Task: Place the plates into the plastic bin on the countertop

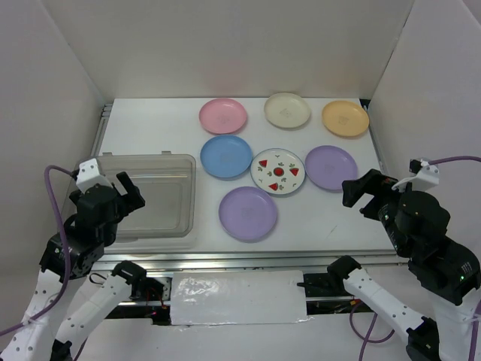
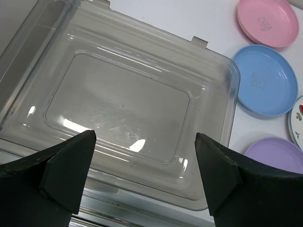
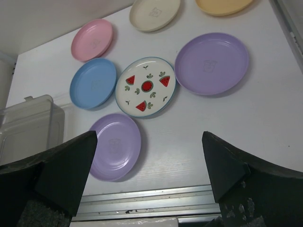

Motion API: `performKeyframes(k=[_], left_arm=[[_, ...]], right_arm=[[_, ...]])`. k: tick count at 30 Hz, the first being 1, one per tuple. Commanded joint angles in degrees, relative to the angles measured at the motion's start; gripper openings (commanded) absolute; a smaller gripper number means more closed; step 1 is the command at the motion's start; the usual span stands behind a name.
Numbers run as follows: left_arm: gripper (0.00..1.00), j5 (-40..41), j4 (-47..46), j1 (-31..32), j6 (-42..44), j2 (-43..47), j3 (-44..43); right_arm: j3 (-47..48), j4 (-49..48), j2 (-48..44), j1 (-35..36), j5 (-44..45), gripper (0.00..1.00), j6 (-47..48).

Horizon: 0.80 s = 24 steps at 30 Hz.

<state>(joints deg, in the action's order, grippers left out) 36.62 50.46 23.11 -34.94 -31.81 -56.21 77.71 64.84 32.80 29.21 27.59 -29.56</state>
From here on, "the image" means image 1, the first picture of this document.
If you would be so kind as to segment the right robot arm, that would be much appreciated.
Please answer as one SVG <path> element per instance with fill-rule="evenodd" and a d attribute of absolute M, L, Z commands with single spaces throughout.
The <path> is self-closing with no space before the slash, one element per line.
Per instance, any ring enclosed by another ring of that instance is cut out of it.
<path fill-rule="evenodd" d="M 428 292 L 434 318 L 410 309 L 374 281 L 351 256 L 328 268 L 330 291 L 348 292 L 381 317 L 403 341 L 411 360 L 480 358 L 480 262 L 446 234 L 449 212 L 429 193 L 371 169 L 358 180 L 342 183 L 343 206 L 351 208 L 365 194 L 372 199 L 360 210 L 382 223 L 396 254 Z"/>

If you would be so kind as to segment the purple plate front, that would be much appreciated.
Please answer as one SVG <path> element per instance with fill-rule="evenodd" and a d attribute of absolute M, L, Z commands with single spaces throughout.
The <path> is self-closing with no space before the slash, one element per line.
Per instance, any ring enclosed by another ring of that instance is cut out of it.
<path fill-rule="evenodd" d="M 273 199 L 255 187 L 238 187 L 219 203 L 219 221 L 233 238 L 244 242 L 261 241 L 277 223 L 278 210 Z"/>

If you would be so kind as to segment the watermelon pattern ceramic plate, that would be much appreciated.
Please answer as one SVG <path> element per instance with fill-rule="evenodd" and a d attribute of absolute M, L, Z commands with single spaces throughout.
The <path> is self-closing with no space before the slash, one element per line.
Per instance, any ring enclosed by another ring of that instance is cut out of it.
<path fill-rule="evenodd" d="M 276 196 L 296 192 L 306 177 L 301 159 L 282 148 L 271 148 L 257 154 L 251 162 L 250 174 L 258 188 Z"/>

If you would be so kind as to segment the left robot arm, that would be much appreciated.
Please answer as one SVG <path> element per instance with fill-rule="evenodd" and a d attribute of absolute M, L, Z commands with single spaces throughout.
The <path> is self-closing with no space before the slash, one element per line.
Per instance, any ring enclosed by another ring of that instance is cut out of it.
<path fill-rule="evenodd" d="M 47 242 L 22 321 L 1 332 L 12 336 L 1 351 L 3 360 L 76 360 L 90 333 L 122 300 L 139 300 L 147 294 L 146 270 L 124 260 L 93 296 L 75 313 L 67 314 L 92 267 L 115 241 L 118 224 L 145 206 L 140 190 L 124 171 L 116 174 L 124 194 L 98 171 L 76 170 L 70 177 L 77 182 L 78 189 L 70 195 L 77 212 L 64 221 L 50 173 L 44 172 L 58 232 Z"/>

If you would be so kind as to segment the blue plastic plate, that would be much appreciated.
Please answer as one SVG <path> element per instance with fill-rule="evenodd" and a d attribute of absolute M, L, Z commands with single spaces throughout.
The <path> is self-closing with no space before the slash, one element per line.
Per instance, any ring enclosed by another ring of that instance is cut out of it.
<path fill-rule="evenodd" d="M 242 175 L 253 159 L 248 143 L 235 135 L 219 135 L 207 141 L 201 149 L 200 160 L 204 170 L 217 178 Z"/>

